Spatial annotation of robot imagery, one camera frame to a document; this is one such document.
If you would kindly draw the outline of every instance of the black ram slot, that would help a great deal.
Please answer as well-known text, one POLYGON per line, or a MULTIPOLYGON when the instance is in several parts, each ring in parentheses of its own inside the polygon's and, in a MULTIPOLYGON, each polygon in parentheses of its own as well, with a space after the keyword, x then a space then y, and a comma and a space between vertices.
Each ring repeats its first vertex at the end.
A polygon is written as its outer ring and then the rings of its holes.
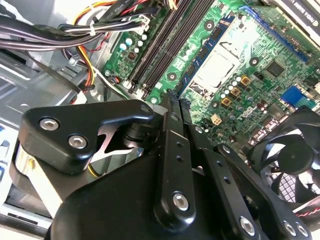
POLYGON ((145 99, 152 89, 155 87, 157 82, 163 76, 165 71, 168 69, 172 61, 178 55, 180 49, 184 46, 190 35, 199 25, 203 16, 208 12, 215 0, 202 0, 196 1, 189 15, 185 18, 182 26, 170 43, 167 45, 166 49, 163 50, 162 56, 158 59, 157 64, 155 64, 155 71, 150 71, 149 75, 145 78, 147 81, 144 83, 145 99))
POLYGON ((161 27, 159 28, 154 41, 148 47, 148 50, 144 52, 141 57, 141 61, 132 71, 130 76, 130 81, 133 85, 132 90, 134 90, 137 84, 140 82, 142 77, 145 75, 148 67, 158 55, 161 47, 164 45, 168 36, 172 33, 177 23, 181 21, 181 17, 186 12, 186 10, 192 5, 193 0, 181 0, 178 3, 178 9, 171 11, 171 13, 163 21, 161 27))

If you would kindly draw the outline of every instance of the motherboard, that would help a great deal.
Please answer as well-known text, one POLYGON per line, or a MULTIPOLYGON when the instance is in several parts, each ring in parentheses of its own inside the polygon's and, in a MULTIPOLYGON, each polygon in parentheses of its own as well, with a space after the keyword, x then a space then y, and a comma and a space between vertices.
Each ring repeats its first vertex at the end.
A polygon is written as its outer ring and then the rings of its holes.
POLYGON ((143 32, 123 33, 104 67, 128 94, 159 104, 175 90, 212 145, 254 146, 300 106, 319 108, 320 48, 276 6, 158 1, 143 32))

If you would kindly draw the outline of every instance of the black fan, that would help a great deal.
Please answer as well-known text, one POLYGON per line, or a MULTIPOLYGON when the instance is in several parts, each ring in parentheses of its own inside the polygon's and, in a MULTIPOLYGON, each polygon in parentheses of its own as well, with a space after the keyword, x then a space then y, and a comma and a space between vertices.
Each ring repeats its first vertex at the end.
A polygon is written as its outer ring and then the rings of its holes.
POLYGON ((318 196, 312 191, 312 185, 320 188, 319 152, 320 116, 303 106, 259 142, 250 151, 248 159, 252 168, 261 174, 262 179, 266 172, 280 173, 271 184, 271 189, 278 195, 284 174, 294 177, 295 202, 304 204, 318 196), (288 134, 296 129, 301 135, 288 134), (268 157, 275 144, 282 144, 284 147, 268 157), (308 188, 301 181, 306 177, 308 188))

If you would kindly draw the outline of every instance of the black mechanical arm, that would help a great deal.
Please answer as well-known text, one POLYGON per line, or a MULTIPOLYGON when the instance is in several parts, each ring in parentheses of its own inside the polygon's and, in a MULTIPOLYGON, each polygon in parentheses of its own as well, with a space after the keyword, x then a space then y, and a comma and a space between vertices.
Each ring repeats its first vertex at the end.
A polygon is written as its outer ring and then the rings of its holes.
POLYGON ((160 106, 128 100, 26 112, 10 173, 29 181, 52 215, 46 239, 312 239, 229 146, 211 147, 189 109, 170 91, 160 106), (89 163, 133 147, 143 155, 88 175, 89 163))

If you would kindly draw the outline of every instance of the mounting screw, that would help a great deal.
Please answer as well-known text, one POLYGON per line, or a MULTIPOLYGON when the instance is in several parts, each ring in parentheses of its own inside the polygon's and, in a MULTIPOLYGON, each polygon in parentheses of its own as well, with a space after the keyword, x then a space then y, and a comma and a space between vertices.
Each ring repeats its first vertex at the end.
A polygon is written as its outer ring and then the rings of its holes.
POLYGON ((104 72, 104 75, 105 75, 106 77, 110 77, 110 76, 111 76, 111 72, 110 72, 109 70, 106 70, 106 71, 104 72))
POLYGON ((292 236, 296 236, 296 231, 295 229, 287 222, 287 221, 283 221, 284 227, 285 229, 292 235, 292 236))
POLYGON ((189 208, 188 199, 181 193, 175 193, 173 195, 173 203, 181 211, 187 211, 189 208))
POLYGON ((300 233, 302 233, 305 237, 309 236, 308 232, 305 230, 305 228, 303 226, 301 226, 301 224, 299 222, 296 222, 296 226, 297 226, 298 230, 300 231, 300 233))
POLYGON ((202 129, 200 127, 198 127, 198 126, 195 126, 195 130, 200 134, 203 133, 202 129))
POLYGON ((87 140, 79 135, 73 135, 69 138, 69 144, 75 149, 84 149, 87 146, 87 140))
POLYGON ((243 228, 243 230, 245 230, 245 232, 247 234, 249 234, 250 236, 254 236, 256 231, 254 226, 252 225, 252 223, 246 219, 244 216, 240 217, 240 225, 243 228))
POLYGON ((223 148, 223 150, 224 150, 227 154, 229 154, 229 153, 230 153, 230 149, 229 149, 229 148, 227 148, 226 146, 223 146, 222 148, 223 148))
POLYGON ((44 118, 40 121, 40 127, 47 131, 54 131, 59 128, 59 123, 52 118, 44 118))

